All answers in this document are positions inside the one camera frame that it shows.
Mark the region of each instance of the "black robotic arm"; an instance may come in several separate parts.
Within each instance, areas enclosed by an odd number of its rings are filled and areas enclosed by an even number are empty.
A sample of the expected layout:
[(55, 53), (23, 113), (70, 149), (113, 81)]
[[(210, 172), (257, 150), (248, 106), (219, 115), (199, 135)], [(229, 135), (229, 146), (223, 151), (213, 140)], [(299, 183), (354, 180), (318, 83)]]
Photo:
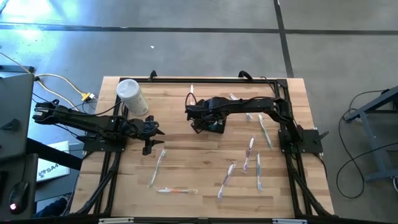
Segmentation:
[(164, 134), (158, 129), (159, 124), (154, 121), (153, 116), (148, 116), (145, 121), (126, 119), (123, 116), (96, 116), (71, 110), (58, 104), (58, 100), (36, 103), (34, 121), (39, 124), (64, 124), (92, 133), (91, 136), (77, 136), (76, 138), (88, 145), (89, 148), (95, 148), (93, 151), (101, 149), (108, 151), (107, 149), (111, 149), (112, 146), (124, 144), (126, 138), (132, 138), (145, 141), (142, 154), (146, 156), (151, 153), (154, 144), (163, 143), (163, 141), (150, 140), (150, 137), (156, 134)]
[(302, 141), (302, 128), (294, 123), (292, 104), (282, 98), (259, 96), (248, 100), (229, 100), (216, 96), (200, 100), (196, 105), (186, 105), (185, 112), (187, 120), (193, 121), (191, 127), (196, 133), (203, 130), (224, 133), (226, 117), (232, 113), (266, 113), (286, 126), (292, 142)]

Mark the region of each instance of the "black metal frame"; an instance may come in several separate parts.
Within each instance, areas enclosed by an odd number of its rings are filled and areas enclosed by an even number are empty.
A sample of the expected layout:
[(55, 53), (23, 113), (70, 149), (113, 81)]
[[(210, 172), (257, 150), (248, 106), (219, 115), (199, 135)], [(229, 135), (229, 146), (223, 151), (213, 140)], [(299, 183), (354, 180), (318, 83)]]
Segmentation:
[[(149, 78), (134, 78), (135, 81), (139, 82), (139, 83), (247, 83), (247, 84), (259, 84), (259, 83), (263, 83), (263, 84), (269, 84), (269, 85), (273, 85), (274, 86), (274, 90), (275, 90), (275, 95), (276, 97), (282, 97), (281, 93), (280, 93), (280, 88), (282, 87), (282, 91), (284, 94), (284, 98), (286, 100), (290, 101), (290, 95), (289, 95), (289, 90), (288, 90), (288, 84), (287, 84), (287, 80), (286, 79), (253, 79), (250, 77), (250, 75), (244, 75), (247, 74), (244, 71), (241, 71), (238, 75), (239, 78), (242, 79), (236, 79), (236, 78), (232, 78), (232, 79), (227, 79), (227, 78), (159, 78), (156, 74), (155, 71), (152, 71), (151, 75)], [(127, 80), (130, 78), (120, 78), (119, 82), (123, 81), (123, 80)], [(119, 103), (120, 102), (120, 98), (117, 96), (116, 97), (116, 101), (115, 103)], [(113, 114), (117, 115), (119, 111), (119, 105), (117, 107), (115, 107)], [(126, 107), (124, 107), (123, 109), (123, 115), (127, 116), (128, 114), (128, 109)], [(285, 127), (281, 124), (280, 125), (280, 130), (284, 130)], [(305, 180), (305, 173), (304, 173), (304, 166), (303, 166), (303, 162), (302, 162), (302, 157), (301, 157), (301, 153), (300, 152), (295, 152), (295, 153), (290, 153), (288, 151), (284, 152), (285, 154), (285, 159), (286, 159), (286, 163), (288, 164), (288, 177), (289, 177), (289, 184), (290, 184), (290, 192), (292, 195), (292, 203), (293, 203), (293, 209), (294, 209), (294, 214), (295, 216), (299, 216), (299, 215), (303, 215), (303, 213), (301, 212), (300, 206), (299, 206), (299, 198), (297, 196), (297, 189), (295, 186), (295, 181), (297, 179), (301, 179), (301, 183), (299, 184), (299, 186), (301, 188), (303, 188), (303, 185), (307, 185), (306, 180)], [(294, 167), (290, 167), (289, 168), (289, 164), (292, 164), (292, 154), (295, 154), (296, 157), (296, 161), (297, 161), (297, 168), (298, 171), (297, 173), (294, 172), (293, 169)], [(109, 160), (110, 160), (110, 152), (106, 152), (105, 157), (104, 157), (104, 163), (103, 163), (103, 168), (101, 171), (101, 177), (100, 177), (100, 182), (103, 179), (103, 177), (106, 175), (106, 170), (108, 169), (108, 164), (109, 164)], [(104, 213), (107, 213), (110, 215), (111, 212), (111, 208), (112, 207), (112, 203), (113, 203), (113, 197), (114, 197), (114, 186), (116, 185), (116, 179), (117, 179), (117, 172), (115, 173), (112, 181), (111, 181), (111, 188), (109, 189), (109, 194), (108, 194), (108, 201), (107, 201), (107, 205), (106, 205), (106, 209), (104, 211)], [(304, 199), (304, 205), (305, 205), (305, 211), (307, 215), (312, 215), (312, 206), (314, 206), (314, 208), (316, 207), (316, 205), (314, 203), (311, 203), (311, 199), (313, 199), (315, 197), (313, 197), (313, 195), (311, 194), (311, 192), (309, 190), (305, 190), (303, 189), (303, 199)], [(94, 213), (99, 213), (100, 212), (100, 206), (101, 206), (101, 201), (102, 201), (102, 194), (100, 195), (100, 197), (98, 198), (96, 205), (95, 205), (95, 210)], [(320, 209), (316, 209), (316, 211), (318, 213), (320, 213), (320, 215), (328, 215), (328, 213), (322, 213), (320, 212)]]

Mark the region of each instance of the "gray floor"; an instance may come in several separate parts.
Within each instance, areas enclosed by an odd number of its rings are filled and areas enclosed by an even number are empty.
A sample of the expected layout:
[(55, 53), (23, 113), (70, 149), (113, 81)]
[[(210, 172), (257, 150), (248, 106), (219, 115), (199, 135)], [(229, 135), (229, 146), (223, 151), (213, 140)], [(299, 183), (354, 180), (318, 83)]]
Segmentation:
[[(397, 29), (398, 3), (393, 0), (280, 0), (280, 6), (287, 29)], [(0, 21), (278, 28), (272, 0), (10, 0)], [(364, 194), (350, 200), (338, 193), (335, 176), (348, 160), (338, 139), (338, 120), (354, 95), (398, 84), (398, 36), (288, 35), (287, 42), (294, 76), (305, 80), (314, 122), (320, 131), (330, 131), (323, 147), (335, 213), (347, 218), (397, 222), (398, 194), (391, 180), (366, 184)], [(0, 30), (0, 45), (0, 51), (24, 65), (35, 66), (37, 73), (64, 75), (81, 90), (96, 95), (105, 75), (148, 76), (151, 70), (162, 76), (236, 76), (246, 70), (255, 77), (286, 77), (279, 34)], [(0, 63), (10, 64), (4, 58)], [(44, 82), (74, 104), (80, 103), (80, 95), (63, 81), (45, 78)], [(34, 91), (54, 99), (36, 84)], [(375, 96), (358, 98), (354, 107)], [(342, 134), (354, 155), (370, 149), (362, 127), (344, 124)], [(76, 142), (57, 127), (34, 123), (30, 124), (29, 136), (46, 144), (66, 139)], [(358, 164), (365, 174), (375, 171), (371, 156), (359, 159)], [(346, 194), (356, 194), (359, 181), (352, 165), (341, 174)]]

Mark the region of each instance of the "butcher block tabletop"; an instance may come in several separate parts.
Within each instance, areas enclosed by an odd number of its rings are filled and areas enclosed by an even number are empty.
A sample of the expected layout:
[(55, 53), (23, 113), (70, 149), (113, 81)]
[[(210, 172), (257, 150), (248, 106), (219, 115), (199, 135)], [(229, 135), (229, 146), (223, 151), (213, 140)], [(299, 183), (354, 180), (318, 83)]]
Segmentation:
[[(104, 77), (98, 97), (96, 112), (102, 112), (115, 104), (116, 86), (120, 77)], [(304, 129), (314, 127), (304, 80), (288, 78), (290, 99), (297, 124)], [(113, 217), (213, 217), (213, 218), (290, 218), (294, 217), (290, 186), (284, 155), (280, 152), (277, 132), (279, 123), (262, 114), (272, 141), (270, 148), (259, 124), (257, 113), (248, 121), (245, 114), (231, 114), (227, 118), (224, 134), (191, 128), (184, 113), (185, 97), (194, 86), (194, 94), (200, 99), (214, 96), (237, 98), (274, 94), (265, 83), (140, 83), (149, 104), (149, 112), (139, 118), (153, 115), (159, 122), (164, 136), (152, 139), (165, 141), (155, 145), (152, 154), (142, 155), (144, 142), (129, 139), (122, 153), (118, 180), (113, 201)], [(250, 139), (255, 136), (253, 153), (248, 171), (242, 167), (246, 159)], [(154, 186), (149, 183), (162, 150), (166, 157), (160, 164)], [(261, 155), (261, 182), (257, 189), (257, 152)], [(322, 163), (312, 154), (303, 154), (303, 165), (309, 189), (330, 213), (333, 213), (328, 183)], [(98, 186), (104, 153), (94, 152), (82, 164), (76, 185), (71, 212), (77, 211), (89, 199)], [(217, 198), (228, 167), (236, 168), (224, 187), (223, 197)], [(104, 191), (102, 210), (108, 198)], [(159, 188), (197, 189), (197, 194), (158, 193)], [(298, 190), (300, 208), (304, 211), (302, 194)]]

